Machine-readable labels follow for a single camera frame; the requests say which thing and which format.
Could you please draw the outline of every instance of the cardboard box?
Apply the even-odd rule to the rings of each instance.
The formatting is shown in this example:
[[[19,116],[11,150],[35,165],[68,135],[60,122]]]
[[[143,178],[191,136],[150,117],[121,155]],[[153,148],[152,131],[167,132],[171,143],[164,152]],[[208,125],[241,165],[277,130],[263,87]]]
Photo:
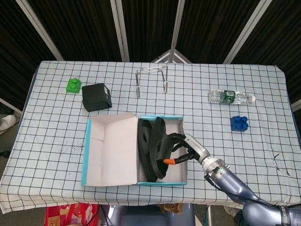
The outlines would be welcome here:
[[[154,122],[156,117],[149,115],[141,118]],[[184,133],[182,117],[160,117],[165,120],[167,134]],[[97,115],[88,119],[81,181],[83,186],[187,184],[187,162],[169,166],[162,180],[147,182],[139,160],[137,124],[138,118],[133,113]],[[186,153],[185,148],[180,148],[171,154],[171,158]]]

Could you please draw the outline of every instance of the blue lego block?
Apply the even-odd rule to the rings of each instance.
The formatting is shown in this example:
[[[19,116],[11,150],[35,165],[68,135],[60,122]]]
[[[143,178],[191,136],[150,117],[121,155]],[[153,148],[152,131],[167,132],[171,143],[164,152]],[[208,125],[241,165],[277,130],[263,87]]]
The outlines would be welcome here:
[[[247,117],[234,116],[231,118],[231,130],[244,132],[248,129],[249,125],[246,123],[248,121]]]

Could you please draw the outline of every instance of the red bag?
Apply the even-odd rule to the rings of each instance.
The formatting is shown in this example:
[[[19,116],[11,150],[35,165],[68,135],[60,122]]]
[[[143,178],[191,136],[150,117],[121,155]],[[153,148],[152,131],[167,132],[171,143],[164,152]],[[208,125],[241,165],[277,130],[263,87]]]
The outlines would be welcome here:
[[[97,204],[76,203],[63,206],[51,206],[46,207],[44,226],[86,226],[91,219],[92,221],[89,223],[89,226],[97,226]]]

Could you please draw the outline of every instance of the green lego block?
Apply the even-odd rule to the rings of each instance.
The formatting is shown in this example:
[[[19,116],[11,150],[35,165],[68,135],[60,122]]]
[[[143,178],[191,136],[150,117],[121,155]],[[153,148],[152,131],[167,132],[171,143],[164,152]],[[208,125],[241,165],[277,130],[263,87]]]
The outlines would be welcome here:
[[[66,91],[69,93],[79,93],[81,82],[78,79],[69,79]]]

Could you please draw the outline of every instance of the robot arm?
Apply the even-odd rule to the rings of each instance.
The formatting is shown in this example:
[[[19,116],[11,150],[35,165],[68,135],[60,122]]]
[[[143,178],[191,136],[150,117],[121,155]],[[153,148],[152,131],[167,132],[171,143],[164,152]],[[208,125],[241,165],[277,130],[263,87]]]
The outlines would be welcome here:
[[[224,162],[210,153],[191,135],[170,134],[175,148],[184,146],[188,154],[166,164],[178,164],[188,159],[196,159],[203,167],[205,179],[218,190],[225,192],[234,202],[244,205],[243,216],[250,226],[301,226],[301,209],[269,204],[256,196],[252,190],[225,166]]]

